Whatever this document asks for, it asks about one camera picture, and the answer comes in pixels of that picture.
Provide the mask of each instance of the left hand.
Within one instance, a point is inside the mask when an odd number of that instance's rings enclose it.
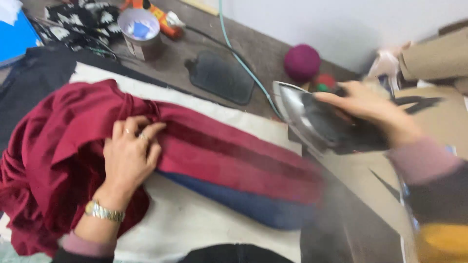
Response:
[[[107,138],[104,146],[106,179],[103,186],[133,194],[156,168],[161,154],[156,135],[165,127],[164,123],[150,124],[144,116],[116,121],[112,139]]]

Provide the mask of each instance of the hand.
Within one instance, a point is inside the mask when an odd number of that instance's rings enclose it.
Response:
[[[340,83],[347,97],[332,93],[316,92],[317,100],[330,103],[349,114],[368,120],[386,134],[391,147],[414,142],[423,136],[421,128],[405,111],[391,101],[378,96],[358,81]]]
[[[112,139],[107,138],[104,146],[106,179],[96,194],[118,193],[125,199],[131,198],[156,168],[161,154],[156,135],[165,127],[164,123],[150,124],[144,116],[116,121]]]

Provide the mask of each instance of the wristwatch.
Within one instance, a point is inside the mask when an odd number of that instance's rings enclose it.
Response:
[[[114,222],[123,222],[125,218],[125,212],[111,211],[100,206],[97,200],[91,200],[86,204],[85,214]]]

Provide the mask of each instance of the orange tool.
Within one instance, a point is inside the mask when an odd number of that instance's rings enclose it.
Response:
[[[133,8],[135,9],[146,9],[150,11],[154,16],[156,16],[156,18],[159,21],[161,31],[170,39],[177,40],[182,36],[182,28],[168,26],[168,22],[166,20],[167,14],[164,13],[161,9],[155,7],[152,3],[149,2],[149,0],[125,0],[125,4],[120,9],[127,9],[127,7],[130,4],[133,4]]]

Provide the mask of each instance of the maroon ball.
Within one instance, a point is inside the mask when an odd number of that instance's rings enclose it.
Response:
[[[285,55],[285,71],[297,82],[307,82],[315,77],[320,69],[319,53],[307,44],[292,47]]]

